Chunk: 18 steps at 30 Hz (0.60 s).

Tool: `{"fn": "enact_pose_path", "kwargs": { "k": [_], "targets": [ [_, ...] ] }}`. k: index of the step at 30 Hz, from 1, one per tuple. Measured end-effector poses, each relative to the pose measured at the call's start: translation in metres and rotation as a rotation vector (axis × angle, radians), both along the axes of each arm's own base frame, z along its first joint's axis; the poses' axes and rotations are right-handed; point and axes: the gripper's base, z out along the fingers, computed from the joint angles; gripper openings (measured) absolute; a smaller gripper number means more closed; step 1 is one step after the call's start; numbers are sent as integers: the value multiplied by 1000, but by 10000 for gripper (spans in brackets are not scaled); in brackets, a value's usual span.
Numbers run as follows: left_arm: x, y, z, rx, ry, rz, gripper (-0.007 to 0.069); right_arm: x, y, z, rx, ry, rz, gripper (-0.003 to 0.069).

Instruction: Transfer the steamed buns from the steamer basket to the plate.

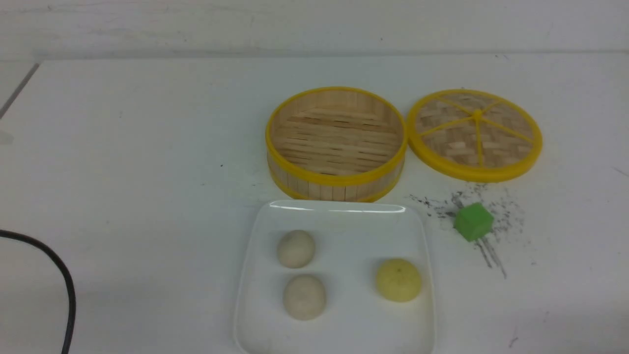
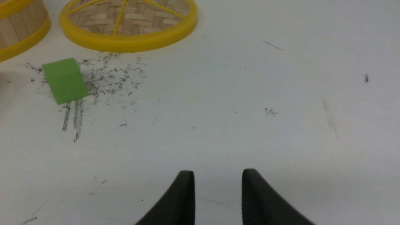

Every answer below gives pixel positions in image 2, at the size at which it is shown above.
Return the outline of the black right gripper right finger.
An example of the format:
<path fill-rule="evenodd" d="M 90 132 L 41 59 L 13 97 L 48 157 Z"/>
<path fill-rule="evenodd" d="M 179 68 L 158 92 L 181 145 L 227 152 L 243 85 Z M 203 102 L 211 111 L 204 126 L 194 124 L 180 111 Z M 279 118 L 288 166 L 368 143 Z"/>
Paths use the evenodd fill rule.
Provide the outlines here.
<path fill-rule="evenodd" d="M 313 225 L 282 198 L 254 168 L 242 173 L 244 225 Z"/>

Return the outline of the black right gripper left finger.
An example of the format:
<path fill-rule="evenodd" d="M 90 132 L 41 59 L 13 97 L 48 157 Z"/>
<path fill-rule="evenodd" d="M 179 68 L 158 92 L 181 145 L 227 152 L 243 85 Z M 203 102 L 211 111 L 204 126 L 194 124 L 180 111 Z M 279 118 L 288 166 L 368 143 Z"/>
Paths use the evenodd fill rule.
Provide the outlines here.
<path fill-rule="evenodd" d="M 159 201 L 137 225 L 194 225 L 195 178 L 192 171 L 180 171 Z"/>

